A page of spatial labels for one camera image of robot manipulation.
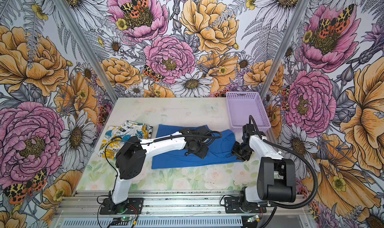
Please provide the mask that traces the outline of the blue cloth garment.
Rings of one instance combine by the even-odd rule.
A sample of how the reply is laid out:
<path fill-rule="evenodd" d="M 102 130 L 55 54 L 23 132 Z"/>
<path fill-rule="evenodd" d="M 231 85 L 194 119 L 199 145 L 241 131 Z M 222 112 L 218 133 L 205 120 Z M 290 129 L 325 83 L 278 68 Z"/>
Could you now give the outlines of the blue cloth garment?
<path fill-rule="evenodd" d="M 220 165 L 237 162 L 237 157 L 231 155 L 236 142 L 235 134 L 231 130 L 221 132 L 222 137 L 209 145 L 208 153 L 204 159 L 190 154 L 185 150 L 170 151 L 153 157 L 152 169 L 172 169 Z"/>

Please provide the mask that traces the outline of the lavender plastic laundry basket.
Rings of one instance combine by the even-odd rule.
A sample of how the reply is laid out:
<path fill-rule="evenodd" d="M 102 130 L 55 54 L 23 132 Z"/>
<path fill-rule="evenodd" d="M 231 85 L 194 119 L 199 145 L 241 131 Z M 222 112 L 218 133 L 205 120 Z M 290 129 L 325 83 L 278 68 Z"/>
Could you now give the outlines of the lavender plastic laundry basket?
<path fill-rule="evenodd" d="M 271 128 L 266 109 L 258 92 L 226 92 L 230 129 L 242 133 L 243 126 L 253 116 L 258 129 L 266 132 Z"/>

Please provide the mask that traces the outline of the white teal yellow printed garment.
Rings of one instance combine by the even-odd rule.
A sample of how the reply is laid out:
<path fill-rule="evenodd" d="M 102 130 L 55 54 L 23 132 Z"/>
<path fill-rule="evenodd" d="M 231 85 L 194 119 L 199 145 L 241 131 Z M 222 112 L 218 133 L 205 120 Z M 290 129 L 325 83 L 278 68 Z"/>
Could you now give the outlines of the white teal yellow printed garment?
<path fill-rule="evenodd" d="M 150 139 L 152 131 L 152 126 L 131 121 L 125 121 L 121 126 L 108 126 L 98 156 L 104 158 L 107 155 L 108 159 L 116 159 L 118 151 L 131 137 Z"/>

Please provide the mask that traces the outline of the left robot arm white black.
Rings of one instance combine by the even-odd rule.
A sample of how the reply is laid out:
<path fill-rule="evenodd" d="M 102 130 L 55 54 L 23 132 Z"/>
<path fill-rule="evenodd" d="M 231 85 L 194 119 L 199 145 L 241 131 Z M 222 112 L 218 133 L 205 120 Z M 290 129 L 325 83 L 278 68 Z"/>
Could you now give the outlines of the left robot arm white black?
<path fill-rule="evenodd" d="M 130 204 L 129 189 L 133 178 L 137 177 L 143 170 L 146 160 L 171 151 L 184 150 L 186 156 L 194 155 L 204 159 L 209 146 L 222 134 L 210 131 L 206 127 L 198 129 L 181 129 L 173 134 L 155 138 L 140 139 L 137 136 L 124 141 L 122 137 L 114 137 L 105 145 L 107 148 L 114 142 L 122 142 L 124 145 L 116 154 L 116 179 L 113 189 L 108 197 L 103 200 L 100 213 L 122 214 L 127 209 L 136 212 L 135 205 Z"/>

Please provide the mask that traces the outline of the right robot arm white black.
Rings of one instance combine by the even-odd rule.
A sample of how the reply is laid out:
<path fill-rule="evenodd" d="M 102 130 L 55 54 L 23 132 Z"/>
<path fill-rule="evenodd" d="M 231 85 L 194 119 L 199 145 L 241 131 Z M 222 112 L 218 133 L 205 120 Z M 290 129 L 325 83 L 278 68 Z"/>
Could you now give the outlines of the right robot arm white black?
<path fill-rule="evenodd" d="M 243 126 L 243 142 L 235 142 L 231 155 L 241 162 L 249 161 L 251 155 L 260 159 L 259 174 L 254 186 L 240 191 L 239 206 L 244 212 L 253 212 L 272 202 L 293 203 L 296 200 L 294 185 L 295 164 L 285 159 L 281 152 L 267 144 L 267 138 L 257 125 L 249 122 Z"/>

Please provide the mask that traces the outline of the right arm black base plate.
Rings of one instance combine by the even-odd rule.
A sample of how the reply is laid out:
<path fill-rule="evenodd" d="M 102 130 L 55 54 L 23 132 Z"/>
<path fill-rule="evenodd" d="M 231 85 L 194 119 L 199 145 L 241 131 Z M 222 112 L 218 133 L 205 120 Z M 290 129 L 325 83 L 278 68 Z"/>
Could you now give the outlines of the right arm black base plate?
<path fill-rule="evenodd" d="M 257 203 L 247 202 L 238 196 L 223 196 L 220 205 L 225 208 L 227 214 L 264 214 L 267 212 L 266 208 L 259 207 Z"/>

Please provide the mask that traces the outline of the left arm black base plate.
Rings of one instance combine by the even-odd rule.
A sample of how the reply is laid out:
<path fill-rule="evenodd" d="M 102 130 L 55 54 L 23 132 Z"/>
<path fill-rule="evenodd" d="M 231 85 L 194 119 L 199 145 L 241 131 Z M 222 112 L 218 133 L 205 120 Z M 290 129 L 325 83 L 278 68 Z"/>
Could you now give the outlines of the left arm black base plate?
<path fill-rule="evenodd" d="M 128 198 L 126 201 L 114 204 L 111 198 L 105 198 L 101 205 L 100 215 L 140 215 L 143 208 L 143 198 Z"/>

